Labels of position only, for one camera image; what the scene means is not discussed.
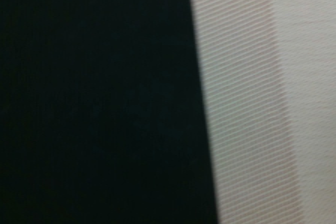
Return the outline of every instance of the black fabric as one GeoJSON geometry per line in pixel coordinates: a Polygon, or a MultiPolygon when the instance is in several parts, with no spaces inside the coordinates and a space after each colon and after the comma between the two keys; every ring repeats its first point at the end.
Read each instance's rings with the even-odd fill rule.
{"type": "Polygon", "coordinates": [[[0,8],[2,223],[216,223],[189,1],[0,8]]]}

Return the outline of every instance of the dark fabric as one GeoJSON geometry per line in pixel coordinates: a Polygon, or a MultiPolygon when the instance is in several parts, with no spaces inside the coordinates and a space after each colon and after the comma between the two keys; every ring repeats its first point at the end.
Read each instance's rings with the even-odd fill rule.
{"type": "Polygon", "coordinates": [[[2,223],[216,223],[189,1],[0,8],[2,223]]]}

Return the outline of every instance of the white fabric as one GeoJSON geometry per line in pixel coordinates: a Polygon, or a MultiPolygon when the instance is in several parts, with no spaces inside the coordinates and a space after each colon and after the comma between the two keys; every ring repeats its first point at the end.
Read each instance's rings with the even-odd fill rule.
{"type": "Polygon", "coordinates": [[[224,224],[336,223],[336,1],[194,0],[224,224]]]}

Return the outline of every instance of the dark panel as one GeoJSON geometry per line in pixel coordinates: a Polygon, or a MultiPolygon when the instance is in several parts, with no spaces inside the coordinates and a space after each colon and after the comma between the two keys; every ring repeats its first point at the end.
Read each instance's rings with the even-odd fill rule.
{"type": "Polygon", "coordinates": [[[3,223],[216,223],[189,2],[0,4],[3,223]]]}

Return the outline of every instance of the ribbed fabric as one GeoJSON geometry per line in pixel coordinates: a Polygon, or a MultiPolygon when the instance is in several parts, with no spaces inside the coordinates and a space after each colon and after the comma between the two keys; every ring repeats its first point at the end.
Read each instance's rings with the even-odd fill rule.
{"type": "Polygon", "coordinates": [[[303,223],[269,0],[194,0],[221,223],[303,223]]]}

